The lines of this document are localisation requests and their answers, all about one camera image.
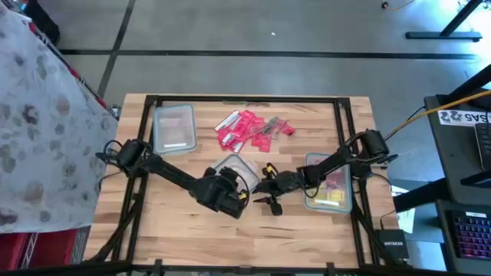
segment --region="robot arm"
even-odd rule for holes
[[[237,192],[236,179],[239,176],[230,168],[223,168],[219,174],[208,168],[202,178],[194,178],[181,169],[153,154],[150,145],[140,140],[128,140],[115,155],[96,154],[105,163],[121,169],[128,177],[155,173],[189,191],[201,205],[215,212],[221,211],[233,218],[240,218],[249,201],[249,192]]]
[[[356,155],[352,148],[358,142],[362,145],[362,151]],[[366,130],[354,135],[339,147],[336,153],[317,165],[298,167],[296,172],[278,172],[271,163],[268,163],[263,170],[265,178],[256,186],[253,193],[264,192],[270,196],[255,202],[265,202],[271,206],[273,215],[281,215],[281,206],[276,199],[287,192],[296,189],[304,191],[318,189],[329,173],[347,164],[350,166],[352,176],[359,179],[367,178],[371,176],[371,164],[390,162],[396,158],[397,155],[389,156],[389,149],[380,132]]]

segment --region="rgb keyboard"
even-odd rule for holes
[[[491,215],[455,211],[450,215],[457,255],[491,259]]]

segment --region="clear plastic container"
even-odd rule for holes
[[[305,165],[319,164],[329,156],[323,153],[308,153],[305,156]],[[349,166],[342,166],[330,173],[319,186],[319,193],[313,199],[304,195],[304,203],[308,209],[315,211],[349,213],[352,207]]]
[[[222,161],[219,161],[213,166],[213,168],[216,169],[216,172],[218,173],[224,166],[235,170],[239,175],[241,175],[247,182],[247,186],[251,192],[258,185],[259,177],[255,174],[256,167],[254,163],[244,161],[237,154],[231,154]],[[246,189],[246,185],[240,177],[237,178],[237,183],[237,191]]]
[[[190,104],[159,107],[153,112],[153,151],[187,153],[196,148],[196,124]]]

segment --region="white fabric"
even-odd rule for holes
[[[90,225],[117,121],[0,2],[0,233]]]

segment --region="wooden table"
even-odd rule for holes
[[[124,142],[137,137],[145,96],[126,96],[117,140]],[[164,106],[174,104],[164,102]],[[251,110],[266,119],[273,116],[289,119],[296,129],[293,136],[281,135],[278,140],[273,140],[270,153],[260,153],[257,147],[250,146],[250,142],[243,147],[240,156],[255,163],[258,176],[267,162],[274,163],[279,170],[294,170],[303,166],[306,153],[333,153],[339,147],[330,103],[192,104],[198,136],[196,150],[164,159],[195,177],[201,177],[208,166],[232,153],[219,148],[214,127],[233,110]],[[375,128],[368,97],[351,97],[351,106],[357,132]],[[341,113],[345,137],[349,137],[345,113],[343,110]],[[147,136],[151,121],[150,116]],[[379,169],[374,171],[385,174]],[[126,185],[123,174],[104,181],[84,258],[93,256],[117,227]],[[379,228],[380,217],[394,211],[390,187],[385,180],[375,176],[368,180],[367,192],[373,223]],[[263,196],[256,194],[252,199]],[[339,268],[356,268],[350,215],[308,210],[302,196],[301,191],[283,195],[282,216],[273,216],[266,204],[251,200],[242,217],[234,219],[199,205],[187,191],[159,176],[150,175],[133,263],[152,265],[156,258],[161,258],[165,265],[324,268],[330,261]],[[384,226],[397,227],[395,214],[384,217]],[[365,259],[370,262],[363,228],[361,235]],[[125,235],[122,257],[126,256],[127,242],[128,235]]]

